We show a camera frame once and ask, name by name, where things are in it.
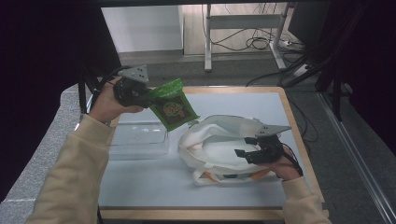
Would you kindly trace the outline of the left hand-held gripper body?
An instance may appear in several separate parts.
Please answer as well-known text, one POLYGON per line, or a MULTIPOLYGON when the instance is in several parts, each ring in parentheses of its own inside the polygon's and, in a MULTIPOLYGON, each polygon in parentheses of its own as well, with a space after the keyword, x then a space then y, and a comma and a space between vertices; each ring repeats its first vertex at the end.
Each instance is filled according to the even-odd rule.
POLYGON ((147 87, 149 76, 145 65, 134 67, 123 66, 116 71, 120 79, 113 86, 115 99, 123 106, 135 105, 134 100, 145 95, 139 95, 139 91, 147 87))

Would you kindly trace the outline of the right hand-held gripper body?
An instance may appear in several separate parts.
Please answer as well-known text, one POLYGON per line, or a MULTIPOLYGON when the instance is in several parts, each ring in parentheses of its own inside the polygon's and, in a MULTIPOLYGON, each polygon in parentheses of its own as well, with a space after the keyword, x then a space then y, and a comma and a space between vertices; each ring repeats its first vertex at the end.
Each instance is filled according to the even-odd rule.
POLYGON ((260 150, 256 150, 258 155, 253 158, 247 158, 247 162, 262 164, 277 161, 284 152, 278 135, 288 130, 290 130, 290 126, 264 124, 254 136, 258 139, 258 145, 255 146, 260 147, 260 150))

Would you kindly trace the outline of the white tote bag green print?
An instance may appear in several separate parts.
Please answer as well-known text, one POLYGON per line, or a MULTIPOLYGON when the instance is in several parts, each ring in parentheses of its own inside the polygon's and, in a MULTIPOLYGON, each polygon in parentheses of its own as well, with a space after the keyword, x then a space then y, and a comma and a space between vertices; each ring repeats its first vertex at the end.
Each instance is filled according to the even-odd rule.
POLYGON ((246 144, 244 138, 254 137, 263 125, 257 119, 227 115, 210 116, 191 125, 181 135, 177 152, 194 170, 193 182, 198 186, 236 184, 266 176, 270 172, 268 163, 248 163, 234 152, 260 150, 259 146, 246 144))

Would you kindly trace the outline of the green seaweed snack packet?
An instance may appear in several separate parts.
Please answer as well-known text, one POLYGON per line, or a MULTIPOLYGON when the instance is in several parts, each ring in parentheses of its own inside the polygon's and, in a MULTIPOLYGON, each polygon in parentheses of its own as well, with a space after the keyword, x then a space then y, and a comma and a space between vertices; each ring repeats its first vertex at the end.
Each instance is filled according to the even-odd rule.
POLYGON ((180 78, 150 91, 148 97, 156 101, 149 108, 168 132, 199 118, 183 91, 180 78))

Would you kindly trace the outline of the clear plastic container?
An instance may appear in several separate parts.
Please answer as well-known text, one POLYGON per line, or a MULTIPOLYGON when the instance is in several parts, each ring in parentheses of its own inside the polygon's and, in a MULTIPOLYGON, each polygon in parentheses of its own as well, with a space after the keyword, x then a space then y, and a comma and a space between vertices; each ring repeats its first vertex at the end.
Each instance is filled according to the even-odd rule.
POLYGON ((168 131, 160 122, 120 122, 113 134, 109 158, 113 161, 150 160, 168 152, 168 131))

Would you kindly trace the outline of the person's right hand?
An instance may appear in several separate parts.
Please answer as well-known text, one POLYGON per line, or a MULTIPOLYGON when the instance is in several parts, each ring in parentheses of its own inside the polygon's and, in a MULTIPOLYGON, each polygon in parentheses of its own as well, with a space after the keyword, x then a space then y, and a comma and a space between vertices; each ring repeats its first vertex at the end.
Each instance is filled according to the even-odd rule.
POLYGON ((289 181, 301 177, 301 173, 297 166, 297 160, 294 159, 294 154, 289 147, 283 146, 284 154, 282 157, 269 164, 269 168, 278 177, 284 181, 289 181))

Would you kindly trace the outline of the person's left hand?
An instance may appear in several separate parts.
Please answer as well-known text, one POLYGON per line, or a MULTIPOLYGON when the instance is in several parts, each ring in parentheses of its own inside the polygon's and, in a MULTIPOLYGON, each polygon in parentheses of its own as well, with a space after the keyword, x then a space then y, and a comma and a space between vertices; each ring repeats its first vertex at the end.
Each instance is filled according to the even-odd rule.
POLYGON ((107 123, 123 113, 139 113, 144 110, 143 107, 137 105, 123 106, 114 97, 113 86, 119 80, 116 77, 108 81, 101 89, 92 109, 88 115, 102 123, 107 123))

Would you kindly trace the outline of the thin black metal stand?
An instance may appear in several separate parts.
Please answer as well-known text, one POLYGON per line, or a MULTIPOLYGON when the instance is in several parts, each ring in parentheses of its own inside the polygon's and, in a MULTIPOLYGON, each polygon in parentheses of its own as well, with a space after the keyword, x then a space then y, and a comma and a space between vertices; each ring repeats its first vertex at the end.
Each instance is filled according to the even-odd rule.
POLYGON ((103 73, 96 68, 84 66, 78 81, 78 101, 81 114, 87 114, 92 106, 93 96, 101 89, 103 73))

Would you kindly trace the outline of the white cabinet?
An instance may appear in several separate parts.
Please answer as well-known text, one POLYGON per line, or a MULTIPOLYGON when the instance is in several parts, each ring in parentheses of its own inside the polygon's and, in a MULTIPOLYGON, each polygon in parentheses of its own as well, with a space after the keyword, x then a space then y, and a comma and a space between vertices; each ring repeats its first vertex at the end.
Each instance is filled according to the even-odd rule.
POLYGON ((102 7, 117 52, 182 50, 181 6, 102 7))

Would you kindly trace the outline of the white power strip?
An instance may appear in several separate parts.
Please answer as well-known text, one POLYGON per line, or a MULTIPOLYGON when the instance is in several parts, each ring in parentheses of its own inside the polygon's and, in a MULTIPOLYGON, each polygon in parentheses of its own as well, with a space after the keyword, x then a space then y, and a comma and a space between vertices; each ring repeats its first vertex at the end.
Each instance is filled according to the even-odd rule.
POLYGON ((310 70, 311 68, 312 68, 311 65, 305 63, 305 64, 303 64, 300 68, 298 68, 298 69, 294 72, 294 75, 295 75, 296 77, 299 77, 299 76, 303 75, 305 72, 307 72, 308 70, 310 70))

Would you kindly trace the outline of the dark curtain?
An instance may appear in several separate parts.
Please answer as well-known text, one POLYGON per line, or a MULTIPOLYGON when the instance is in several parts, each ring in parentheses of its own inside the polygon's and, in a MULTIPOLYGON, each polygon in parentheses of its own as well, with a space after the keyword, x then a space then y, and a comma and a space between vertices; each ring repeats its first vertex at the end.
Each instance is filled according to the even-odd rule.
POLYGON ((0 202, 51 125, 62 92, 119 55, 99 7, 0 0, 0 202))
MULTIPOLYGON (((350 85, 350 103, 396 155, 396 0, 330 0, 327 16, 366 4, 338 71, 350 85)), ((329 33, 327 17, 321 40, 329 33)))

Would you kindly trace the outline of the black tripod stand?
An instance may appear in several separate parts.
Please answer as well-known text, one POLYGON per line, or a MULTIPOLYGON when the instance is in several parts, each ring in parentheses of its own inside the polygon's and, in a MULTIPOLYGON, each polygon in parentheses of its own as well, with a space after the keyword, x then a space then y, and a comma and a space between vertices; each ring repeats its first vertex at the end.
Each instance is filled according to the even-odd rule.
POLYGON ((325 91, 337 78, 335 70, 341 54, 366 9, 366 4, 357 4, 346 8, 340 16, 332 18, 327 16, 328 23, 332 24, 332 27, 328 28, 329 33, 305 53, 305 56, 314 59, 316 65, 299 77, 284 83, 283 87, 291 88, 309 77, 319 74, 315 88, 317 91, 325 91))

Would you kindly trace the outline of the black monitor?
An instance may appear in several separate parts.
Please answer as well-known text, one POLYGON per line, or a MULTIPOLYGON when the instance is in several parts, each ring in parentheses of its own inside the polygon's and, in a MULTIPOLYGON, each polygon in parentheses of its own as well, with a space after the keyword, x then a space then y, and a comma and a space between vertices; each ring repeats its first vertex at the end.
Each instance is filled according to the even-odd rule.
POLYGON ((299 2, 293 10, 288 31, 306 46, 316 45, 329 7, 329 1, 299 2))

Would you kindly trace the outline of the metal floor rail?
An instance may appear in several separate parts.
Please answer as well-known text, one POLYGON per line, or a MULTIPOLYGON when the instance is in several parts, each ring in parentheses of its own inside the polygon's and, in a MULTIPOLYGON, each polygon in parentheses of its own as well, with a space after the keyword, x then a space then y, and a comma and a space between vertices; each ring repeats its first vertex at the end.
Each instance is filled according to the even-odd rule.
POLYGON ((396 212, 393 210, 393 206, 391 205, 389 198, 386 196, 384 190, 382 190, 363 157, 359 153, 357 146, 344 125, 344 122, 340 121, 332 112, 330 99, 322 92, 318 94, 318 98, 385 224, 396 224, 396 212))

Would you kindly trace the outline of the white desk frame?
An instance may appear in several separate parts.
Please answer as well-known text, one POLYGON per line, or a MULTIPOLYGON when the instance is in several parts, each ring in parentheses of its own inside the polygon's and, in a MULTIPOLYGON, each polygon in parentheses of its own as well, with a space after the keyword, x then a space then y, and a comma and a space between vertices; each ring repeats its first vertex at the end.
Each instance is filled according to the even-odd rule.
POLYGON ((280 14, 261 14, 261 15, 211 15, 211 5, 206 6, 205 15, 205 71, 212 70, 212 30, 224 29, 276 29, 275 37, 269 41, 270 50, 276 60, 279 70, 285 70, 286 65, 279 53, 278 45, 283 28, 288 16, 290 3, 287 2, 280 14))

